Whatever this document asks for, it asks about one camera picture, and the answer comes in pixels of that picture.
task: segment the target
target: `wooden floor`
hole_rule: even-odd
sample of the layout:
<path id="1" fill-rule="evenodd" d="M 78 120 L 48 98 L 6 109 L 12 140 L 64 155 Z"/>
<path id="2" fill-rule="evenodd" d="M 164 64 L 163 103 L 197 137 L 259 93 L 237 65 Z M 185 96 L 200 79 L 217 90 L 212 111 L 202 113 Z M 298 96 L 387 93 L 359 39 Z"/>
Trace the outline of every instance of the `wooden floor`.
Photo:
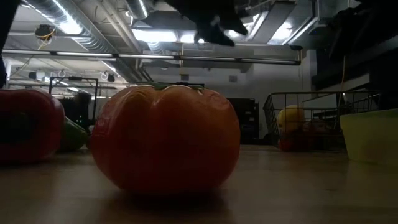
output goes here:
<path id="1" fill-rule="evenodd" d="M 177 202 L 128 195 L 90 154 L 0 168 L 0 223 L 398 223 L 398 170 L 344 154 L 243 147 L 216 193 Z"/>

